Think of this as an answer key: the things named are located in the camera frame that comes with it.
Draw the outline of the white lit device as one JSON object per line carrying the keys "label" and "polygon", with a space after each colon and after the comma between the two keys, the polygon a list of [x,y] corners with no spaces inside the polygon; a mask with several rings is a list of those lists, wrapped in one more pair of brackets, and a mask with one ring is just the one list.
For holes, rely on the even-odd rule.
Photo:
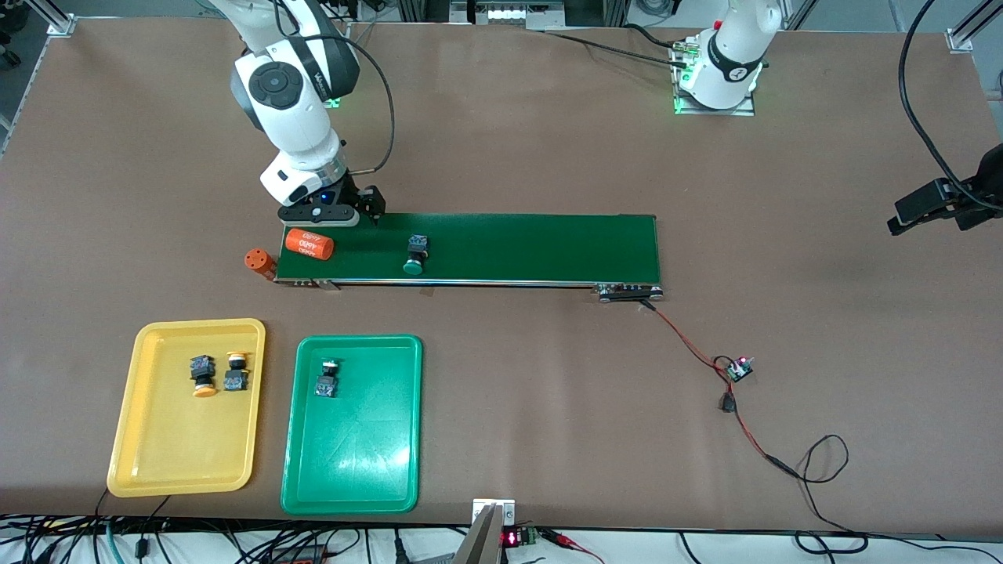
{"label": "white lit device", "polygon": [[449,21],[534,30],[563,27],[567,22],[563,0],[451,0]]}

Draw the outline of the green belt conveyor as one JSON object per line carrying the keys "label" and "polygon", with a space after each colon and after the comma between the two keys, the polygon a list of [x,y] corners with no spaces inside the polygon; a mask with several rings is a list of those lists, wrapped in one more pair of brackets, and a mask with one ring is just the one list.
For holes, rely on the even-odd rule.
{"label": "green belt conveyor", "polygon": [[[652,215],[384,215],[374,227],[316,228],[335,240],[327,261],[286,249],[277,282],[294,286],[395,285],[584,288],[601,302],[662,299]],[[404,272],[412,234],[429,238],[424,272]]]}

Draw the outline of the yellow plastic tray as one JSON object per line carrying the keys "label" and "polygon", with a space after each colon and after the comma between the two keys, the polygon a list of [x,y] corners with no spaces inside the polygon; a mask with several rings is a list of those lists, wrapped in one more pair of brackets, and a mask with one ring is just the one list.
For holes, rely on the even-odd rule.
{"label": "yellow plastic tray", "polygon": [[[107,473],[116,497],[230,492],[253,472],[266,329],[257,319],[148,324],[137,333]],[[248,353],[248,389],[223,389],[230,351]],[[216,394],[193,396],[190,360],[215,361]]]}

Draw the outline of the red alligator clip lead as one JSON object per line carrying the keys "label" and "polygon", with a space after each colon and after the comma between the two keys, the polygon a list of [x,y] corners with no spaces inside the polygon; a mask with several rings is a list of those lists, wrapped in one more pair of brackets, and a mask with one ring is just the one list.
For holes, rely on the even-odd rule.
{"label": "red alligator clip lead", "polygon": [[569,551],[572,551],[572,552],[581,553],[581,554],[584,554],[584,555],[588,555],[588,557],[591,557],[591,558],[594,558],[595,560],[597,560],[599,562],[599,564],[606,564],[606,562],[604,560],[602,560],[602,558],[599,557],[599,555],[597,555],[596,553],[594,553],[594,552],[592,552],[592,551],[584,548],[583,546],[581,546],[576,541],[570,539],[570,537],[568,537],[567,535],[563,535],[563,534],[561,534],[559,532],[556,532],[556,530],[545,528],[545,527],[537,527],[536,531],[538,533],[538,536],[541,537],[541,539],[544,539],[545,541],[548,541],[549,543],[554,544],[555,546],[558,546],[559,548],[566,549],[566,550],[569,550]]}

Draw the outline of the green plastic tray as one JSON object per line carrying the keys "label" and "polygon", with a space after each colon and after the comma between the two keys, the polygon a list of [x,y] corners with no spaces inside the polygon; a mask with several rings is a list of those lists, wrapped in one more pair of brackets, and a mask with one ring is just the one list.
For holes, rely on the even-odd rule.
{"label": "green plastic tray", "polygon": [[[417,504],[423,344],[412,334],[313,335],[301,341],[281,486],[293,516],[404,514]],[[336,397],[314,393],[339,360]]]}

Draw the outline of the aluminium corner profile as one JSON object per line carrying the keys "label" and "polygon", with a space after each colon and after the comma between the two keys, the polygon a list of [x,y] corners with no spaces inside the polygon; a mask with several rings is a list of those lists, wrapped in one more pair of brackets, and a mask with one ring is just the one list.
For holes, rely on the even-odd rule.
{"label": "aluminium corner profile", "polygon": [[965,53],[973,50],[973,39],[1003,15],[1003,0],[980,0],[979,3],[953,27],[945,36],[950,53]]}
{"label": "aluminium corner profile", "polygon": [[53,37],[71,36],[76,25],[76,17],[63,11],[56,0],[24,0],[47,24],[47,35]]}

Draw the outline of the aluminium frame rack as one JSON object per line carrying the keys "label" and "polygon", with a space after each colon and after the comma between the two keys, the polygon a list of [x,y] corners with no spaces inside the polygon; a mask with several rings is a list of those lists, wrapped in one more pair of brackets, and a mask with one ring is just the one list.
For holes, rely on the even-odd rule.
{"label": "aluminium frame rack", "polygon": [[[449,21],[451,0],[386,0],[386,3],[397,10],[402,22],[451,23]],[[540,30],[568,27],[620,27],[627,22],[631,4],[632,0],[563,0],[566,24],[563,27]]]}

